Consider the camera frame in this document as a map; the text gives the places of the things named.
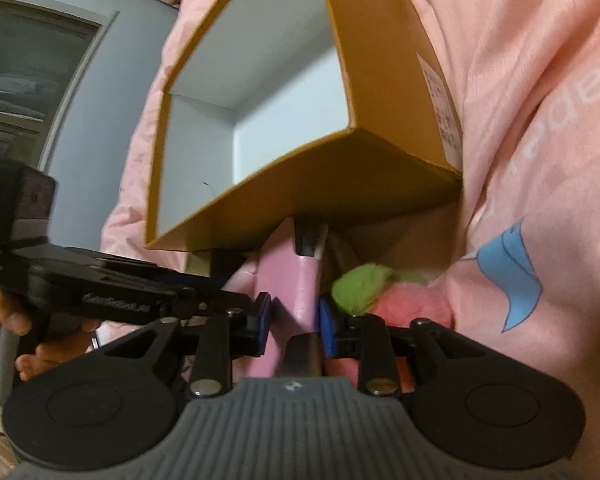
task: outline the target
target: white label sticker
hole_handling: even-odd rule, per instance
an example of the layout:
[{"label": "white label sticker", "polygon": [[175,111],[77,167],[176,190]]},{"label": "white label sticker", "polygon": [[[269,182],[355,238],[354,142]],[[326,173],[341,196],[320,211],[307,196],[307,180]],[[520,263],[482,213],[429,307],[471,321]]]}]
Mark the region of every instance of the white label sticker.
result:
[{"label": "white label sticker", "polygon": [[420,62],[424,81],[426,81],[429,89],[433,110],[436,113],[436,121],[438,122],[446,161],[456,170],[462,171],[462,140],[451,107],[451,100],[446,93],[445,84],[435,70],[430,67],[429,63],[420,57],[420,54],[418,54],[418,61]]}]

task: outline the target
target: human hand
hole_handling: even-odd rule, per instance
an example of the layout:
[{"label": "human hand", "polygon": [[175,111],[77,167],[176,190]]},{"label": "human hand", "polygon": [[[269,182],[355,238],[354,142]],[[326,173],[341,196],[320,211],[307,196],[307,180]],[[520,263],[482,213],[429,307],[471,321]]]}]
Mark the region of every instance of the human hand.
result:
[{"label": "human hand", "polygon": [[[20,380],[28,381],[59,364],[78,357],[86,352],[91,342],[91,332],[100,322],[86,320],[80,330],[56,341],[40,343],[35,355],[21,355],[16,360],[16,370]],[[31,320],[24,312],[17,298],[0,288],[0,327],[3,326],[16,335],[25,335],[31,330]]]}]

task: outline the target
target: metal screw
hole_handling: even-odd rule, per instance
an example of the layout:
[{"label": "metal screw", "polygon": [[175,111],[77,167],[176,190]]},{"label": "metal screw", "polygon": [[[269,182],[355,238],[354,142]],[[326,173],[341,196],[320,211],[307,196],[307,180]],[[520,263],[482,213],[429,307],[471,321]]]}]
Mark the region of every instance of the metal screw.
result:
[{"label": "metal screw", "polygon": [[387,379],[386,377],[376,377],[371,379],[366,384],[366,389],[369,390],[373,396],[383,397],[393,395],[398,391],[398,384],[393,379]]},{"label": "metal screw", "polygon": [[191,393],[196,397],[200,397],[204,399],[205,397],[213,397],[220,393],[222,390],[222,384],[220,384],[215,379],[198,379],[197,381],[193,381],[189,388]]}]

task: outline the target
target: window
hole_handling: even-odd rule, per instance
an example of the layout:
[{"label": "window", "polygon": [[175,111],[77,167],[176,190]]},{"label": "window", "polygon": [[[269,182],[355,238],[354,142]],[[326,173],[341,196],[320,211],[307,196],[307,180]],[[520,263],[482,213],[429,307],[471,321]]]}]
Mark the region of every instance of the window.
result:
[{"label": "window", "polygon": [[98,25],[0,0],[0,155],[36,167]]}]

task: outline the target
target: open box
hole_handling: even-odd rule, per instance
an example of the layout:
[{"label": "open box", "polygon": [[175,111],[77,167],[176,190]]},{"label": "open box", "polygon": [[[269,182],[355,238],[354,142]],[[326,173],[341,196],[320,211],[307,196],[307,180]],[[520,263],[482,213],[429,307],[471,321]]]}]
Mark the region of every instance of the open box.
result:
[{"label": "open box", "polygon": [[410,0],[216,0],[165,84],[146,242],[250,248],[448,202],[458,118]]}]

